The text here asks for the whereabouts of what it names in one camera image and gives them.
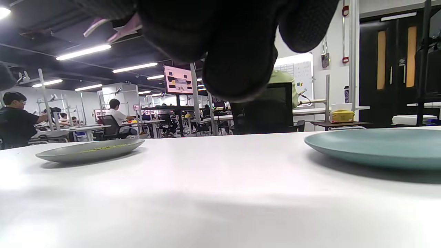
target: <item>black ceiling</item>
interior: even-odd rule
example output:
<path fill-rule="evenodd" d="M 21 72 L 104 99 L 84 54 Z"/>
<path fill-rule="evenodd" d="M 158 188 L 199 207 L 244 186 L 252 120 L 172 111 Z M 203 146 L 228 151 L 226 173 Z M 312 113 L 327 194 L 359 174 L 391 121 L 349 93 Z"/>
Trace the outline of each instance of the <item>black ceiling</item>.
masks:
<path fill-rule="evenodd" d="M 87 16 L 69 1 L 4 0 L 0 3 L 11 10 L 8 17 L 0 19 L 0 61 L 9 65 L 17 78 L 18 72 L 26 70 L 31 79 L 37 79 L 37 69 L 41 68 L 45 81 L 64 80 L 48 86 L 54 89 L 73 90 L 98 83 L 131 82 L 138 84 L 140 90 L 159 92 L 164 91 L 163 79 L 147 80 L 146 77 L 163 74 L 163 64 L 190 69 L 189 65 L 173 63 L 145 42 L 139 33 L 112 44 L 110 50 L 58 61 L 56 57 L 59 55 L 105 44 L 116 33 L 114 24 L 104 24 L 84 38 L 82 34 L 93 17 Z M 112 72 L 150 62 L 158 65 L 130 72 Z M 196 64 L 196 68 L 201 67 L 202 63 Z"/>

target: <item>plate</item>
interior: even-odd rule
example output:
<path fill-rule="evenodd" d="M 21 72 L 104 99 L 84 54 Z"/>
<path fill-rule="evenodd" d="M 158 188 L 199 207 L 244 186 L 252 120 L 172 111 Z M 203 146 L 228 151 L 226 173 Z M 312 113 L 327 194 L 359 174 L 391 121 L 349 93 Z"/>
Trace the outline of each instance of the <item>plate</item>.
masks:
<path fill-rule="evenodd" d="M 115 139 L 60 147 L 36 154 L 37 157 L 59 163 L 85 163 L 106 160 L 128 154 L 144 143 L 143 139 Z M 94 150 L 103 147 L 108 149 Z"/>
<path fill-rule="evenodd" d="M 323 132 L 305 138 L 342 160 L 396 169 L 441 169 L 441 131 L 385 128 Z"/>

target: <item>yellow box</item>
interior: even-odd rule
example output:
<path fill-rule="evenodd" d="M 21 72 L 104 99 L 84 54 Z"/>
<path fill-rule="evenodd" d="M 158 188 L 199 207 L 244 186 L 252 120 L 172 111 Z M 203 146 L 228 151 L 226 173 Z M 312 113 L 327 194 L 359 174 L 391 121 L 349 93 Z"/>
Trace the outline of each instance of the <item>yellow box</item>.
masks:
<path fill-rule="evenodd" d="M 347 110 L 337 110 L 331 112 L 331 123 L 353 122 L 354 112 Z"/>

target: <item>door handle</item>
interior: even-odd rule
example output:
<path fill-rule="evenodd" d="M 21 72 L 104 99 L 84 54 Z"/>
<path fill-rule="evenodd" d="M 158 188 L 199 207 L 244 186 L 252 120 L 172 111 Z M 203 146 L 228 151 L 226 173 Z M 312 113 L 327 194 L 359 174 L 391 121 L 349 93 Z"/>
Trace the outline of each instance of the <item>door handle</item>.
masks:
<path fill-rule="evenodd" d="M 404 65 L 403 83 L 406 84 L 406 65 Z"/>

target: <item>teal plate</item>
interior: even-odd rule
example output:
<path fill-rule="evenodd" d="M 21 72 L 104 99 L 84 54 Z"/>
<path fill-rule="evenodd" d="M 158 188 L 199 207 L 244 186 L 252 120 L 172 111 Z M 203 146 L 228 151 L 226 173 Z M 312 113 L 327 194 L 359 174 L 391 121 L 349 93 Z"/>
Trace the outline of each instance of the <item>teal plate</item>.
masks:
<path fill-rule="evenodd" d="M 322 132 L 305 138 L 315 150 L 350 162 L 396 169 L 441 169 L 441 131 L 385 128 Z"/>

